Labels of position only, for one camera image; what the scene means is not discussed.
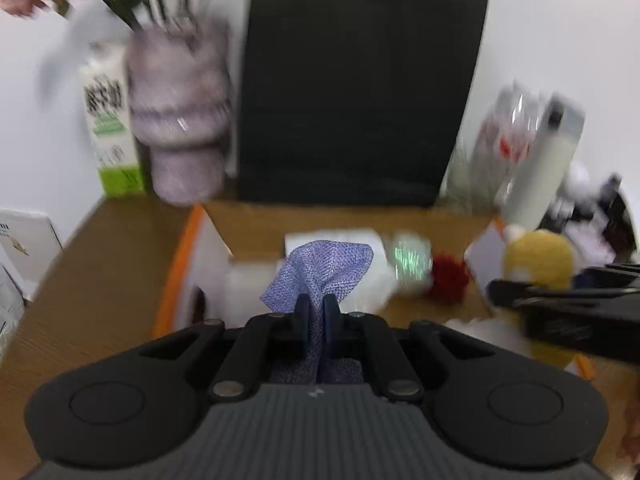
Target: gray ribbed panel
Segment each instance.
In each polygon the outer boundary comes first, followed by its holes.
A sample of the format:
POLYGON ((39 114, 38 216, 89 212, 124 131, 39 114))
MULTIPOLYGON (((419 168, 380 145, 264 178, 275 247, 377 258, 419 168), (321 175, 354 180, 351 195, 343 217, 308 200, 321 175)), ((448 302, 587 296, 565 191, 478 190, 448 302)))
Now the gray ribbed panel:
POLYGON ((446 446, 415 406, 367 384, 264 384, 252 399, 213 406, 168 455, 133 468, 88 472, 44 463, 28 480, 603 480, 590 465, 506 471, 446 446))

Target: fabric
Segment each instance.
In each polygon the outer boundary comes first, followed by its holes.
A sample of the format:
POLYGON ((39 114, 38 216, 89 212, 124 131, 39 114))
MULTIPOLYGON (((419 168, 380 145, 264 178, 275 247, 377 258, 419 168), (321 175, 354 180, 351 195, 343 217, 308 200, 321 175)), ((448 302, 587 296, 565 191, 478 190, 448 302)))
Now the fabric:
POLYGON ((362 382, 360 363, 322 355, 322 298, 335 294, 342 301, 360 282, 373 260, 366 244, 316 240, 295 249, 260 299, 274 312, 293 312, 299 294, 311 298, 309 350, 305 361, 275 364, 271 380, 279 383, 362 382))

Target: red fuzzy object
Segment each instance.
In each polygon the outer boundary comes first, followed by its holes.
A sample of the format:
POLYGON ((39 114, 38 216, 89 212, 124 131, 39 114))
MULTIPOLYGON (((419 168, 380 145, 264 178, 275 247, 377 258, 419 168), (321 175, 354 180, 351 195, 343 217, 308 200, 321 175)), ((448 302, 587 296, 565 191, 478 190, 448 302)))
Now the red fuzzy object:
POLYGON ((469 272, 464 262, 446 254, 433 257, 433 286, 427 297, 442 303, 461 303, 469 283, 469 272))

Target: white and green carton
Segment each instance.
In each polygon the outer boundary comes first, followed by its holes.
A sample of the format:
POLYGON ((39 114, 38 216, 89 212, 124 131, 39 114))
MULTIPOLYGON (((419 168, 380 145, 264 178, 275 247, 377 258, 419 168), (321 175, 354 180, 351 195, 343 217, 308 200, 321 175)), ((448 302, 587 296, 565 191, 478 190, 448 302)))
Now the white and green carton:
POLYGON ((125 43, 94 43, 90 59, 80 69, 86 122, 107 196, 145 192, 131 133, 126 54, 125 43))

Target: white wall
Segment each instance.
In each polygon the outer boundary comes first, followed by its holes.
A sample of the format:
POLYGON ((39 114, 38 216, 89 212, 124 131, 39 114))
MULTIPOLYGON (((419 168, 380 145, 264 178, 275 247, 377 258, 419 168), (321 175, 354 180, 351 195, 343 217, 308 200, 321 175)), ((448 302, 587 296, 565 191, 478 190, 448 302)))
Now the white wall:
MULTIPOLYGON (((236 81, 247 5, 209 6, 235 29, 236 81)), ((101 197, 76 69, 88 41, 122 27, 95 0, 79 1, 68 21, 0 14, 0 207, 48 214, 63 243, 101 197)), ((475 139, 497 91, 515 78, 581 104, 580 160, 594 178, 617 170, 640 191, 640 0, 490 0, 465 139, 475 139)))

